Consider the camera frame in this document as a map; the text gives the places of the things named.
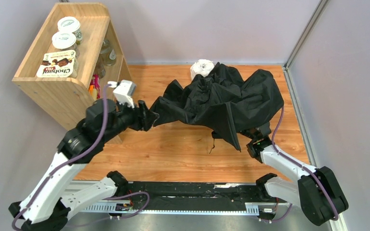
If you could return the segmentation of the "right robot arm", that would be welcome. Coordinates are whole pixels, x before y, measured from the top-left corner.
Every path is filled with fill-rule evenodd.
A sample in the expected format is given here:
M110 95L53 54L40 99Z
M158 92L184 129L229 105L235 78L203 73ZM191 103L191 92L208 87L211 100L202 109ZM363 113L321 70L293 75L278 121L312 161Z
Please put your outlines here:
M334 174L328 167L306 164L281 150L270 139L270 131L253 128L241 132L251 139L246 145L249 155L262 164L283 173L268 173L256 180L263 199L279 198L301 208L305 217L320 226L337 220L349 203Z

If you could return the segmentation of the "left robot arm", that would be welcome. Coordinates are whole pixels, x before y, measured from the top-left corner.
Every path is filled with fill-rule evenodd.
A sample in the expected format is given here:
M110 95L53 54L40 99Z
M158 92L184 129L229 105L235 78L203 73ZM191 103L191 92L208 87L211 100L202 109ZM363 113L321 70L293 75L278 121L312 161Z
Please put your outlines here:
M141 100L134 105L119 105L107 98L95 101L85 118L60 141L50 167L32 193L9 206L14 220L24 220L21 230L59 231L78 212L98 201L129 197L127 180L117 171L69 196L63 193L109 140L128 128L148 131L158 118Z

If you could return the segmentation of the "black folding umbrella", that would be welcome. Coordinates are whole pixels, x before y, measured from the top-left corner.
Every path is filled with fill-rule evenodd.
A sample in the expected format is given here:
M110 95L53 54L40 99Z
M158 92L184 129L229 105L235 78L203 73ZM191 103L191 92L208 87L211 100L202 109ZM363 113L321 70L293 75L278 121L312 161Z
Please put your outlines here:
M210 128L240 151L238 134L262 126L284 106L273 74L257 69L247 79L233 66L216 63L207 76L197 74L183 87L170 82L150 110L154 126L180 121Z

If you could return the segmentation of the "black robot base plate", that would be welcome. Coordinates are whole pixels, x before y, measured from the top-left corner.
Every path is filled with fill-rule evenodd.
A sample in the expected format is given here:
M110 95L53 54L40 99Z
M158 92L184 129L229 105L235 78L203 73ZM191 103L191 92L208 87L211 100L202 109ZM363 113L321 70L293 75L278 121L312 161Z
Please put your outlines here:
M274 207L279 199L269 197L256 184L132 181L115 196L130 194L135 209L159 211L245 211L247 203Z

